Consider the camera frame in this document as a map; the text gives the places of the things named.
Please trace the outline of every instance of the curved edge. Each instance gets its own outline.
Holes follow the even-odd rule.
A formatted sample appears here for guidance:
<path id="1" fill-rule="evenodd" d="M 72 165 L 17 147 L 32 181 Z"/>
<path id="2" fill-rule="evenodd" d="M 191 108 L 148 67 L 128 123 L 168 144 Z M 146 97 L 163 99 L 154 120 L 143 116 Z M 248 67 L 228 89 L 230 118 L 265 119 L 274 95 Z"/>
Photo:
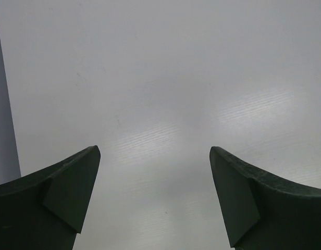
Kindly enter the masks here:
<path id="1" fill-rule="evenodd" d="M 22 192 L 34 186 L 37 186 L 45 182 L 50 177 L 54 177 L 59 174 L 61 171 L 65 170 L 71 163 L 78 161 L 81 157 L 88 154 L 89 151 L 93 149 L 98 149 L 98 146 L 87 147 L 80 152 L 56 163 L 49 167 L 43 168 L 39 171 L 31 173 L 27 176 L 21 177 L 19 179 L 4 183 L 0 185 L 0 196 L 12 195 L 15 193 Z"/>
<path id="2" fill-rule="evenodd" d="M 70 161 L 66 169 L 50 177 L 49 187 L 41 198 L 42 205 L 76 233 L 83 228 L 100 158 L 98 147 L 92 147 Z"/>
<path id="3" fill-rule="evenodd" d="M 264 215 L 255 180 L 229 166 L 214 148 L 209 157 L 229 243 L 236 247 Z"/>
<path id="4" fill-rule="evenodd" d="M 261 185 L 276 192 L 300 197 L 321 197 L 321 189 L 284 179 L 241 160 L 221 147 L 212 147 L 210 155 L 214 153 L 222 157 L 231 167 L 235 168 L 242 175 L 247 178 L 252 178 Z"/>

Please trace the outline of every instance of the white surface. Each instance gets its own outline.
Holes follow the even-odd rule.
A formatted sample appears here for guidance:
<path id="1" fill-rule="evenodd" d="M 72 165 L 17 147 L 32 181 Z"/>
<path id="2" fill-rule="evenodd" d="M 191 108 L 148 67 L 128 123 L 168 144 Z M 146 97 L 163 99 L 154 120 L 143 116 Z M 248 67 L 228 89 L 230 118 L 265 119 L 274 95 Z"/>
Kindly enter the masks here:
<path id="1" fill-rule="evenodd" d="M 321 188 L 321 1 L 0 0 L 22 174 L 98 144 L 75 250 L 229 249 L 209 149 Z"/>

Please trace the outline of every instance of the gray background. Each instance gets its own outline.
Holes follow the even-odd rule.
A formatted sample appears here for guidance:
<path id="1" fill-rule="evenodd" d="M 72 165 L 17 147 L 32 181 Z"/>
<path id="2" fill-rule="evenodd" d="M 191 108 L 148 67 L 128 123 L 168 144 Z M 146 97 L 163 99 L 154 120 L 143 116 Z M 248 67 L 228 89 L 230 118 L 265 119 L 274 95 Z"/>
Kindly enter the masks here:
<path id="1" fill-rule="evenodd" d="M 0 0 L 23 175 L 97 144 L 75 250 L 229 249 L 219 145 L 321 188 L 321 1 Z"/>
<path id="2" fill-rule="evenodd" d="M 20 169 L 0 43 L 0 184 L 18 177 Z"/>

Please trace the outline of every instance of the dark green curved plastic part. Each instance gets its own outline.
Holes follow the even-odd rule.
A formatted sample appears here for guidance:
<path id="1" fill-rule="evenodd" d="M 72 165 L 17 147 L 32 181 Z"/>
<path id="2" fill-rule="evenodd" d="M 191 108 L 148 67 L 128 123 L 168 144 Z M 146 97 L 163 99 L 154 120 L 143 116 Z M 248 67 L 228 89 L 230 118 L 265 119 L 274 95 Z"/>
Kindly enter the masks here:
<path id="1" fill-rule="evenodd" d="M 0 250 L 72 250 L 100 163 L 97 146 L 0 185 Z"/>
<path id="2" fill-rule="evenodd" d="M 210 152 L 230 246 L 321 250 L 321 189 L 254 167 L 220 147 Z"/>

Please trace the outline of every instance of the gray wall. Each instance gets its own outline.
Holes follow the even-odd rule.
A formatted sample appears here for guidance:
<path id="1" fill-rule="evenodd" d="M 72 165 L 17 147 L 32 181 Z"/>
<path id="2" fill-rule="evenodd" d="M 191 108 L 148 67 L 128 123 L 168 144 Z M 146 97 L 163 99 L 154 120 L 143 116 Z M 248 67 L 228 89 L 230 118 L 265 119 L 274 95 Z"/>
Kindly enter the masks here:
<path id="1" fill-rule="evenodd" d="M 0 184 L 18 177 L 19 161 L 0 42 Z"/>

